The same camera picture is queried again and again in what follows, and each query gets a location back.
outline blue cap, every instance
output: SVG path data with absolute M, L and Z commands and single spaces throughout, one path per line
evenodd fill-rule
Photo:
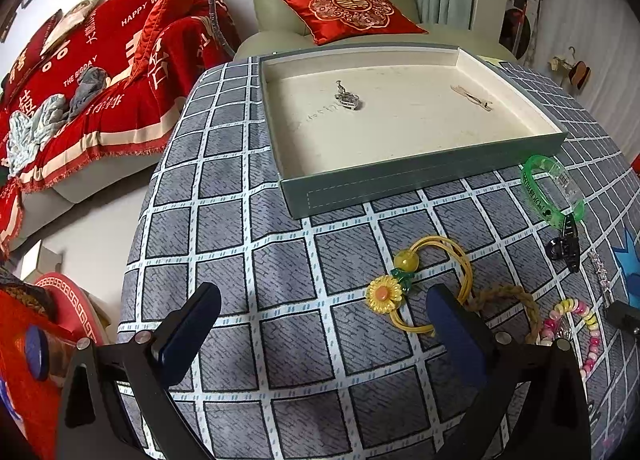
M 33 378 L 46 380 L 49 377 L 49 342 L 36 325 L 29 325 L 24 335 L 24 355 Z

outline cardboard box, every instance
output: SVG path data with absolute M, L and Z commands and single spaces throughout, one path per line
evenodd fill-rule
M 505 72 L 452 46 L 349 45 L 260 58 L 293 218 L 554 155 L 566 130 Z M 336 81 L 360 97 L 348 110 Z M 452 87 L 462 86 L 486 111 Z

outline green bracelet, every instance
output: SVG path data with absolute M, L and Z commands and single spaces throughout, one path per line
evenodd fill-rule
M 522 167 L 522 186 L 529 196 L 534 209 L 550 226 L 562 230 L 564 214 L 553 205 L 533 180 L 533 170 L 540 169 L 549 173 L 562 195 L 574 211 L 574 218 L 579 222 L 584 217 L 584 194 L 571 178 L 568 171 L 556 159 L 542 155 L 529 157 Z

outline braided rope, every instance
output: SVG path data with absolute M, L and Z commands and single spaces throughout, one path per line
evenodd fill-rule
M 529 345 L 535 344 L 538 334 L 542 330 L 543 321 L 540 317 L 538 304 L 531 294 L 525 292 L 521 285 L 497 285 L 480 290 L 475 299 L 467 301 L 466 309 L 470 312 L 479 312 L 488 301 L 492 301 L 497 297 L 515 297 L 524 305 L 525 312 L 529 317 L 529 328 L 531 330 L 524 338 L 524 341 Z

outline yellow hair tie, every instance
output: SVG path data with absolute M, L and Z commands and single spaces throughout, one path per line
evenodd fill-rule
M 473 273 L 471 262 L 465 251 L 453 240 L 444 236 L 425 236 L 420 238 L 408 249 L 403 249 L 394 257 L 394 269 L 391 275 L 380 276 L 369 283 L 365 292 L 365 301 L 373 312 L 378 314 L 389 314 L 391 322 L 405 332 L 424 334 L 433 332 L 433 325 L 407 326 L 402 321 L 398 309 L 402 305 L 402 296 L 407 294 L 411 288 L 414 272 L 418 270 L 420 258 L 417 251 L 423 247 L 437 247 L 444 250 L 454 260 L 456 260 L 464 273 L 462 286 L 458 293 L 458 302 L 464 304 L 471 287 L 473 285 Z

